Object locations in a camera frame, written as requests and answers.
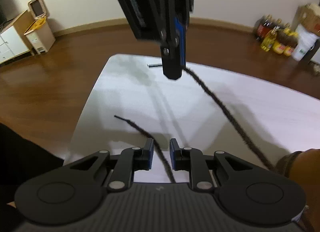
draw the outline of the plastic bottle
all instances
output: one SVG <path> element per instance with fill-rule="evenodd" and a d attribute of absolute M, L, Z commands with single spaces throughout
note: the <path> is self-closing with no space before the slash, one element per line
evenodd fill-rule
<path fill-rule="evenodd" d="M 281 28 L 281 29 L 290 28 L 290 23 L 286 23 L 284 26 L 281 25 L 280 28 Z"/>
<path fill-rule="evenodd" d="M 282 19 L 279 18 L 277 21 L 273 21 L 272 24 L 271 24 L 271 28 L 274 29 L 276 27 L 276 29 L 279 29 L 281 28 L 283 25 L 281 24 L 282 22 Z"/>
<path fill-rule="evenodd" d="M 283 32 L 287 35 L 291 35 L 291 29 L 290 29 L 289 23 L 285 24 L 285 28 L 283 29 Z"/>
<path fill-rule="evenodd" d="M 257 28 L 256 32 L 256 39 L 257 40 L 263 40 L 267 33 L 272 29 L 272 15 L 268 15 L 267 17 L 263 17 L 259 23 L 259 26 Z"/>
<path fill-rule="evenodd" d="M 261 49 L 268 52 L 270 48 L 272 47 L 273 43 L 275 42 L 277 37 L 277 29 L 276 27 L 272 30 L 270 30 L 266 37 L 264 38 L 262 44 L 261 44 Z"/>
<path fill-rule="evenodd" d="M 278 31 L 277 38 L 272 49 L 277 54 L 282 54 L 288 45 L 289 36 L 284 31 Z"/>
<path fill-rule="evenodd" d="M 292 52 L 297 47 L 297 45 L 298 45 L 298 33 L 297 32 L 290 33 L 288 45 L 283 52 L 284 55 L 288 57 L 291 56 Z"/>

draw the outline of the cardboard box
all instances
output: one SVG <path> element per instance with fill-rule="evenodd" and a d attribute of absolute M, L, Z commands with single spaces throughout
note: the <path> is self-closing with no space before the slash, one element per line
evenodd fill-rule
<path fill-rule="evenodd" d="M 307 4 L 299 9 L 300 24 L 309 32 L 320 36 L 320 7 L 316 4 Z"/>

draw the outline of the cabinet drawer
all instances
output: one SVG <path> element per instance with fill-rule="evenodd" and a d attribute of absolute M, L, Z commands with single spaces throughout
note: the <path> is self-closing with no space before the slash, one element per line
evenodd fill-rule
<path fill-rule="evenodd" d="M 28 47 L 24 44 L 14 26 L 8 28 L 1 34 L 2 39 L 8 43 L 14 55 L 29 51 Z"/>
<path fill-rule="evenodd" d="M 10 50 L 6 51 L 5 53 L 1 53 L 0 54 L 0 63 L 4 62 L 12 57 L 14 57 L 14 54 Z"/>
<path fill-rule="evenodd" d="M 10 50 L 10 49 L 7 44 L 0 45 L 0 54 L 5 53 L 8 50 Z"/>

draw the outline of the black stick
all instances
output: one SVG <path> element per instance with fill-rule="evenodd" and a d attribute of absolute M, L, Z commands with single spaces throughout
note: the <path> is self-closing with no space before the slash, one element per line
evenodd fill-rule
<path fill-rule="evenodd" d="M 149 68 L 162 67 L 162 64 L 161 63 L 159 63 L 159 64 L 148 64 L 148 67 Z"/>
<path fill-rule="evenodd" d="M 173 173 L 172 173 L 171 166 L 168 163 L 167 159 L 164 157 L 163 152 L 161 151 L 160 145 L 157 142 L 157 140 L 150 133 L 148 133 L 147 131 L 145 131 L 141 127 L 139 127 L 135 122 L 131 121 L 130 119 L 125 119 L 125 118 L 122 118 L 122 117 L 117 116 L 117 115 L 115 115 L 115 117 L 127 122 L 130 126 L 132 126 L 134 129 L 138 130 L 140 132 L 140 134 L 144 135 L 145 137 L 153 139 L 153 144 L 154 144 L 154 147 L 156 149 L 156 153 L 159 156 L 160 161 L 164 165 L 165 172 L 167 173 L 167 176 L 169 177 L 170 182 L 171 183 L 176 183 L 176 180 L 175 180 L 175 178 L 173 176 Z"/>

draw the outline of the wooden baseboard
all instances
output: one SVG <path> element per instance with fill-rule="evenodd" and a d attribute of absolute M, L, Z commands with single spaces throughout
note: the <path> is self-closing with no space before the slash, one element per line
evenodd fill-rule
<path fill-rule="evenodd" d="M 127 24 L 128 24 L 128 21 L 126 18 L 110 19 L 110 20 L 99 21 L 99 22 L 94 22 L 90 24 L 79 25 L 79 26 L 68 28 L 68 29 L 64 29 L 64 30 L 55 32 L 54 36 L 58 37 L 66 34 L 76 33 L 84 30 L 90 30 L 90 29 L 95 29 L 95 28 L 100 28 L 105 26 L 127 25 Z M 250 27 L 250 26 L 235 24 L 235 23 L 226 22 L 226 21 L 214 20 L 214 19 L 207 19 L 207 18 L 191 17 L 190 24 L 203 25 L 203 26 L 215 26 L 215 27 L 221 27 L 221 28 L 226 28 L 230 30 L 247 32 L 247 33 L 253 32 L 253 27 Z"/>
<path fill-rule="evenodd" d="M 192 25 L 204 25 L 204 26 L 216 26 L 221 28 L 226 28 L 230 30 L 236 30 L 246 33 L 252 33 L 253 27 L 231 23 L 227 21 L 207 19 L 207 18 L 199 18 L 199 17 L 190 17 L 190 24 Z"/>
<path fill-rule="evenodd" d="M 104 26 L 126 25 L 126 24 L 128 24 L 128 21 L 126 18 L 110 19 L 110 20 L 99 21 L 99 22 L 94 22 L 94 23 L 90 23 L 90 24 L 71 27 L 71 28 L 64 29 L 64 30 L 61 30 L 58 32 L 54 32 L 53 34 L 55 37 L 58 37 L 61 35 L 66 35 L 66 34 L 76 33 L 76 32 L 80 32 L 80 31 L 84 31 L 84 30 L 100 28 L 100 27 L 104 27 Z"/>

